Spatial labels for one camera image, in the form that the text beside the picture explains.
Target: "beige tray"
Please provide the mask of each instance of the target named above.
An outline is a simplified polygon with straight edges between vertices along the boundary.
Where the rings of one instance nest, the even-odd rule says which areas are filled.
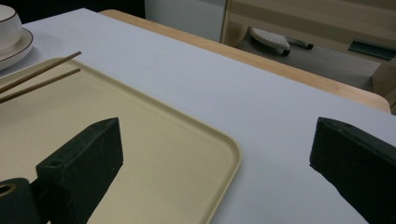
[[[0,86],[42,66],[2,77]],[[82,71],[0,104],[0,180],[33,181],[35,166],[75,134],[119,117],[124,164],[90,222],[208,223],[239,167],[237,144],[76,61],[21,88],[76,67]]]

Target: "white table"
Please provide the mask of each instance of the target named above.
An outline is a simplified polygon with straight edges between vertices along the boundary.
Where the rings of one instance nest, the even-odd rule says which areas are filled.
[[[364,223],[309,166],[317,119],[348,122],[396,146],[394,116],[86,9],[23,26],[34,48],[0,76],[81,50],[79,61],[240,145],[241,167],[213,223]]]

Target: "white plate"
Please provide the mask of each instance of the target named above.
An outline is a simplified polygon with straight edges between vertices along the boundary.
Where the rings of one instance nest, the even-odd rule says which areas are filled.
[[[14,63],[19,62],[32,49],[33,35],[27,29],[22,29],[22,36],[14,49],[6,54],[0,54],[0,70],[10,67]]]

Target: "wall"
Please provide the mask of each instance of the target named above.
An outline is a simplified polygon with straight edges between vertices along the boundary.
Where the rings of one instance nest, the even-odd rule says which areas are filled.
[[[146,19],[220,42],[226,0],[145,0]]]

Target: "wooden chopsticks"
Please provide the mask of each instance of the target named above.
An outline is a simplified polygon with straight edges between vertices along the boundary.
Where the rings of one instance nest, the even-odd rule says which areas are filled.
[[[24,82],[26,82],[26,81],[34,78],[34,77],[37,77],[37,76],[49,71],[51,68],[54,68],[54,67],[58,66],[61,63],[65,63],[65,62],[69,61],[70,59],[78,56],[79,54],[81,54],[80,51],[78,51],[76,53],[73,53],[73,54],[71,54],[71,55],[69,55],[67,57],[64,57],[64,58],[62,58],[62,59],[60,59],[60,60],[58,60],[58,61],[56,61],[54,63],[51,63],[51,64],[49,64],[49,65],[47,65],[47,66],[45,66],[45,67],[33,72],[32,74],[30,74],[30,75],[28,75],[26,77],[22,77],[22,78],[14,81],[14,82],[11,82],[8,85],[0,88],[0,93],[3,93],[5,91],[9,91],[9,90],[11,90],[14,87],[17,87],[17,86],[21,85],[22,83],[24,83]],[[38,83],[38,84],[36,84],[36,85],[34,85],[32,87],[29,87],[29,88],[26,88],[24,90],[14,92],[14,93],[12,93],[12,94],[10,94],[8,96],[2,97],[2,98],[0,98],[0,104],[2,104],[3,102],[9,101],[11,99],[14,99],[15,97],[21,96],[21,95],[23,95],[23,94],[25,94],[25,93],[27,93],[29,91],[37,90],[38,88],[41,88],[41,87],[46,86],[46,85],[49,85],[52,82],[55,82],[55,81],[58,81],[58,80],[60,80],[62,78],[65,78],[65,77],[68,77],[70,75],[73,75],[73,74],[75,74],[75,73],[77,73],[79,71],[80,71],[79,68],[74,69],[74,70],[72,70],[70,72],[67,72],[65,74],[62,74],[60,76],[57,76],[57,77],[51,78],[51,79],[49,79],[47,81],[43,81],[41,83]]]

